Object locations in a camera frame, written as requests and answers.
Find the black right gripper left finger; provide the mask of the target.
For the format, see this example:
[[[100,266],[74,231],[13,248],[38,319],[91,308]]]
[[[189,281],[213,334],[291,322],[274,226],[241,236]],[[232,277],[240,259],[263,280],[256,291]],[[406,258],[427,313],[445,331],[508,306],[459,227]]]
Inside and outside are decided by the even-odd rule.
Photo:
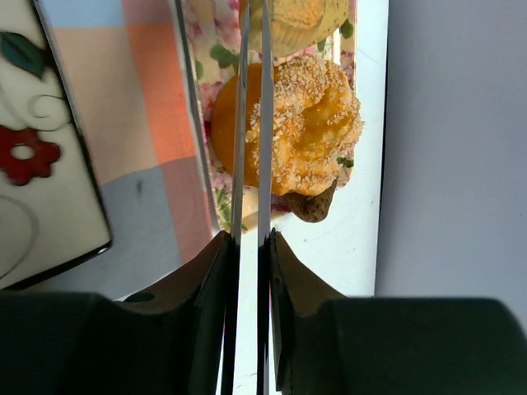
[[[1,294],[4,394],[230,394],[239,257],[226,232],[118,302]]]

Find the small yellow muffin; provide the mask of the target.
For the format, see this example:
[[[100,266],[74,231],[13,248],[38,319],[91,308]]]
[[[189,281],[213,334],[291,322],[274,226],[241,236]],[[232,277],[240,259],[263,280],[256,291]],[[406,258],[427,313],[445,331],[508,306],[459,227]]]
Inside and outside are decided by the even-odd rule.
[[[349,17],[349,1],[269,1],[272,52],[286,58],[329,37]]]

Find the metal kitchen tongs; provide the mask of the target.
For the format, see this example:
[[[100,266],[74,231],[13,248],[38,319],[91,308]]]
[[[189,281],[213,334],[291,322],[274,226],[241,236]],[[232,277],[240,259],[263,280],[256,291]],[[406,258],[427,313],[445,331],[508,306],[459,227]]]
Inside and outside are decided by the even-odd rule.
[[[273,145],[273,53],[270,1],[262,2],[261,16],[261,97],[259,106],[259,208],[258,208],[258,292],[257,292],[257,384],[258,395],[270,394],[269,378],[269,320],[270,320],[270,215]],[[236,129],[233,150],[231,199],[231,236],[237,245],[241,242],[242,202],[245,177],[245,135],[248,77],[248,45],[250,16],[256,13],[256,2],[248,1],[241,31],[240,61],[236,86]]]

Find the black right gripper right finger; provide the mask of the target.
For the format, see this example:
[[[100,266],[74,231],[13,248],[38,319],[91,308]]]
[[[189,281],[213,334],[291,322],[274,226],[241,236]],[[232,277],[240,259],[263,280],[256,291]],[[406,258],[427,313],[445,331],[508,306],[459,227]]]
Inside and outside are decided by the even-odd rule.
[[[347,297],[270,238],[275,382],[284,394],[523,394],[526,337],[488,298]]]

